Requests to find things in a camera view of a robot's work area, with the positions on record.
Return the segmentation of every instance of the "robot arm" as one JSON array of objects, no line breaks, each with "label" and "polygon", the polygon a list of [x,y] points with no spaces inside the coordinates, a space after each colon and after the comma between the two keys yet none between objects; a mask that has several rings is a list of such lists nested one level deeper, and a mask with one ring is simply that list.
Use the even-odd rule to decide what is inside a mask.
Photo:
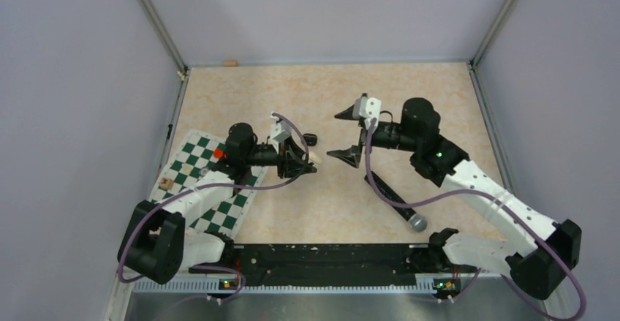
[{"label": "robot arm", "polygon": [[[220,260],[229,240],[218,233],[195,231],[187,235],[186,229],[209,209],[237,195],[240,189],[233,185],[245,185],[252,175],[252,167],[277,167],[280,178],[297,178],[317,171],[312,162],[303,159],[305,151],[292,139],[290,125],[280,122],[277,117],[272,118],[276,122],[271,125],[269,143],[259,144],[248,124],[239,123],[230,127],[224,156],[194,185],[194,188],[201,190],[177,195],[153,214],[129,247],[125,266],[164,284],[180,268],[215,263]],[[308,157],[320,161],[313,154]],[[119,262],[129,237],[155,207],[156,204],[147,200],[136,206],[118,250]]]},{"label": "robot arm", "polygon": [[[363,94],[336,118],[358,121],[361,129],[357,145],[347,150],[329,151],[353,167],[359,167],[371,120],[379,119],[381,101]],[[498,203],[502,203],[533,229],[573,269],[578,263],[581,229],[566,220],[558,224],[525,205],[491,180],[467,152],[439,134],[439,114],[426,99],[412,98],[403,105],[401,123],[378,121],[371,145],[413,152],[410,163],[422,177],[446,192],[476,189],[494,197],[460,195],[473,209],[502,232],[507,241],[493,241],[445,229],[431,235],[429,246],[456,265],[471,265],[510,277],[530,296],[544,300],[566,276],[557,262]]]}]

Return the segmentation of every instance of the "black mount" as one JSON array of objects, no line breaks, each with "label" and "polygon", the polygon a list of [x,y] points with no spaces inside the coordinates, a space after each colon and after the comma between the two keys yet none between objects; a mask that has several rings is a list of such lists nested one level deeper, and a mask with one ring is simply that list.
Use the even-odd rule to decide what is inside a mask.
[{"label": "black mount", "polygon": [[[304,138],[306,141],[310,140],[311,144],[317,142],[316,135],[307,134]],[[291,137],[281,143],[279,150],[266,143],[258,144],[257,141],[257,136],[249,124],[232,125],[226,138],[224,156],[210,170],[225,173],[235,184],[247,183],[252,176],[252,166],[276,166],[280,178],[291,178],[317,171],[311,162],[306,164],[303,160],[303,149],[295,144]],[[117,260],[120,261],[127,241],[137,224],[155,206],[147,200],[136,205],[123,242],[118,249]],[[185,224],[185,218],[179,213],[157,211],[146,222],[129,248],[125,266],[157,283],[164,284],[170,281],[183,259]]]},{"label": "black mount", "polygon": [[[247,286],[370,287],[410,286],[416,273],[438,270],[427,244],[227,244],[215,264],[241,271]],[[463,267],[463,272],[475,268]],[[190,273],[205,273],[189,269]]]},{"label": "black mount", "polygon": [[[571,270],[579,262],[581,250],[581,228],[566,220],[555,224],[556,231],[545,241]],[[551,293],[566,277],[566,273],[543,248],[538,247],[526,257],[514,254],[507,257],[510,277],[525,293],[541,301]]]}]

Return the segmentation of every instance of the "chessboard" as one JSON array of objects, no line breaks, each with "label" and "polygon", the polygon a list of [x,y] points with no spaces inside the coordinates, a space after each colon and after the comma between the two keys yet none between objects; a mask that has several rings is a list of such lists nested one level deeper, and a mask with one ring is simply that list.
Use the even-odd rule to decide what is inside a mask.
[{"label": "chessboard", "polygon": [[[159,174],[149,200],[152,203],[160,203],[194,186],[218,162],[219,158],[214,153],[225,150],[223,138],[196,129],[190,130]],[[253,167],[252,176],[247,185],[259,186],[267,170],[266,167]],[[163,178],[173,180],[172,188],[169,190],[159,188],[159,182]],[[207,211],[198,220],[192,222],[190,227],[207,233],[219,232],[234,238],[250,209],[256,192],[242,189],[236,196]]]}]

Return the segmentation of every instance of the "white wall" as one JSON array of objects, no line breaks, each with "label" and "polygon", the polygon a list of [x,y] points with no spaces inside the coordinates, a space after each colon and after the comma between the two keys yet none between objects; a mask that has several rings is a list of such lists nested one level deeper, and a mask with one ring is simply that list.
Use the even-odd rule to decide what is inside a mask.
[{"label": "white wall", "polygon": [[187,64],[469,60],[504,0],[152,0]]},{"label": "white wall", "polygon": [[0,0],[0,320],[100,320],[178,91],[136,0]]},{"label": "white wall", "polygon": [[620,0],[520,0],[480,67],[519,195],[583,229],[585,320],[617,320]]}]

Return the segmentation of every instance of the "small wooden block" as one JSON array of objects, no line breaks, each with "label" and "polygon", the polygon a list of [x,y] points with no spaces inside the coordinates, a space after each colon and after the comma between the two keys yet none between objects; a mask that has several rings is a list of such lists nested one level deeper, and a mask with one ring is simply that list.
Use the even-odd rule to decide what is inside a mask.
[{"label": "small wooden block", "polygon": [[159,188],[165,191],[170,191],[173,188],[173,184],[174,184],[173,180],[171,180],[170,178],[164,177],[159,182]]},{"label": "small wooden block", "polygon": [[224,60],[225,67],[238,67],[239,63],[236,60]]},{"label": "small wooden block", "polygon": [[189,175],[192,172],[192,166],[189,164],[183,164],[181,165],[181,170],[179,172],[184,175]]}]

